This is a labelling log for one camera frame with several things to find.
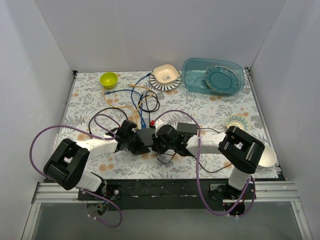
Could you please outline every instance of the gray wall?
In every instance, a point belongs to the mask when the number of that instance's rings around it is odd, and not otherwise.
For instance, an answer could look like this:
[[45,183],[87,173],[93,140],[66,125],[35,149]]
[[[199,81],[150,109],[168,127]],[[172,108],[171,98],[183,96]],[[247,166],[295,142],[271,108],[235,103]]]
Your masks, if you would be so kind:
[[281,165],[320,239],[320,1],[287,0],[256,60],[253,81]]
[[[40,175],[33,137],[57,124],[72,72],[32,0],[0,0],[0,239],[21,238]],[[36,143],[42,169],[56,132]]]
[[249,67],[285,0],[34,0],[71,69],[152,70],[188,58]]

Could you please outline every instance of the green bowl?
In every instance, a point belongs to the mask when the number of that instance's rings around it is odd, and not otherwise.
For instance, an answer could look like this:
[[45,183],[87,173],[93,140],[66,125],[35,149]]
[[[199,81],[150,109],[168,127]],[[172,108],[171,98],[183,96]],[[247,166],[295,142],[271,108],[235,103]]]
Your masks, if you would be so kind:
[[114,72],[106,72],[100,77],[100,83],[106,89],[112,89],[117,85],[118,76]]

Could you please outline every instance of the table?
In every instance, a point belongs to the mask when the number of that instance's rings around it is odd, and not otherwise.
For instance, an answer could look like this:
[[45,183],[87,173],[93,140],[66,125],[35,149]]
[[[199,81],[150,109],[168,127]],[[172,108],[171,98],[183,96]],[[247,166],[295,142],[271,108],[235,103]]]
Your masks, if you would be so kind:
[[[112,91],[131,89],[128,84],[135,84],[149,72],[125,71],[116,73],[118,75],[118,84]],[[103,72],[82,72],[77,74],[63,124],[88,132],[88,122],[92,116],[99,110],[110,107],[104,99],[99,81],[102,74]],[[139,85],[153,89],[149,84],[148,77],[143,79]],[[140,93],[145,91],[143,88],[135,88],[135,90]],[[172,91],[154,91],[158,95],[160,108],[157,112],[151,113],[151,119],[155,119],[167,110],[182,110],[191,114],[202,128],[213,128],[222,132],[227,130],[227,117],[232,114],[240,114],[246,117],[250,123],[249,133],[268,145],[262,117],[246,75],[243,90],[233,96],[221,97],[190,92],[185,88],[183,82]],[[133,94],[133,99],[137,103],[139,96]],[[131,92],[122,91],[108,94],[107,102],[115,106],[132,105]],[[129,108],[124,110],[128,118],[132,120],[132,110]],[[116,109],[109,109],[104,113],[113,117],[119,123],[122,123],[125,119],[123,113]],[[145,112],[143,113],[143,119],[148,123],[149,116]],[[167,113],[161,119],[171,125],[177,122],[192,123],[191,119],[179,112]],[[116,127],[116,124],[106,117],[100,117],[98,122],[109,129]],[[91,123],[91,131],[98,136],[105,134],[105,131],[97,127],[93,121]],[[208,134],[207,131],[210,130],[203,130],[201,133],[205,135]],[[60,132],[57,138],[58,143],[64,138],[70,138],[74,141],[89,139],[87,135],[67,128],[63,128]],[[214,171],[230,164],[222,154],[203,154],[200,162],[209,171]],[[232,169],[232,165],[216,173],[207,173],[200,169],[199,176],[202,179],[225,179],[229,178]],[[196,161],[193,157],[176,155],[169,164],[162,164],[157,160],[155,152],[134,156],[131,152],[119,151],[90,159],[86,164],[85,170],[98,174],[105,179],[194,179],[196,178]],[[278,178],[275,167],[257,169],[253,176],[263,179]]]

